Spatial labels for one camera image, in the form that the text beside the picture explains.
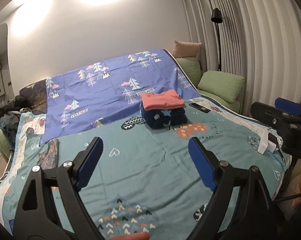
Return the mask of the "person left hand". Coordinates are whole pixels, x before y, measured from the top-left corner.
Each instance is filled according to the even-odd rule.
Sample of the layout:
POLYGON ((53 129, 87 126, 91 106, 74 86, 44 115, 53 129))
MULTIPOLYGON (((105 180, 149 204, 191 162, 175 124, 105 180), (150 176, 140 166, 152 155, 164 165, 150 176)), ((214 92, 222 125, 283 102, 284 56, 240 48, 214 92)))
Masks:
POLYGON ((109 240, 150 240, 150 234, 147 232, 137 232, 130 235, 112 237, 109 240))

